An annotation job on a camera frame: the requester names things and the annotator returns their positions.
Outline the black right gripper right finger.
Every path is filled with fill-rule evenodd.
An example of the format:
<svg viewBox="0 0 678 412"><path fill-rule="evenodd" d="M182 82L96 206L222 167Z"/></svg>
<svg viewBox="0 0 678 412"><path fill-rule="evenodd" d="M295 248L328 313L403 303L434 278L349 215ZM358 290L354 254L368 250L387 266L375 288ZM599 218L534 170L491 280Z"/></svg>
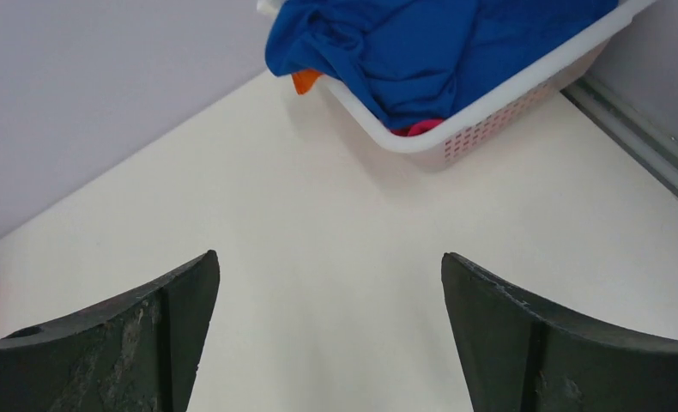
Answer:
<svg viewBox="0 0 678 412"><path fill-rule="evenodd" d="M476 411L678 411L678 340L603 322L467 258L441 264Z"/></svg>

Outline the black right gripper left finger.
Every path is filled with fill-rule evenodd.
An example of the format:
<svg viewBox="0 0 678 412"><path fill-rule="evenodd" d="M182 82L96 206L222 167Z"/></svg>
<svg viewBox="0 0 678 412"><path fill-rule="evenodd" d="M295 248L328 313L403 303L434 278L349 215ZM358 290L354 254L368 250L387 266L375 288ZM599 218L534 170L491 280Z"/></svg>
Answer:
<svg viewBox="0 0 678 412"><path fill-rule="evenodd" d="M215 251L0 338L0 411L184 411L215 309Z"/></svg>

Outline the blue t shirt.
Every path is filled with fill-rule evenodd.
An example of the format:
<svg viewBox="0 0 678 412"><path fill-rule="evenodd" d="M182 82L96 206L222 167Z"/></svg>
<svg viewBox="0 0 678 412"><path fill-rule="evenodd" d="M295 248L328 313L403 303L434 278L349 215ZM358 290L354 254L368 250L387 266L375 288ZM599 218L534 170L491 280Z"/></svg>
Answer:
<svg viewBox="0 0 678 412"><path fill-rule="evenodd" d="M614 1L287 1L270 29L275 76L343 82L387 128L446 119L614 10Z"/></svg>

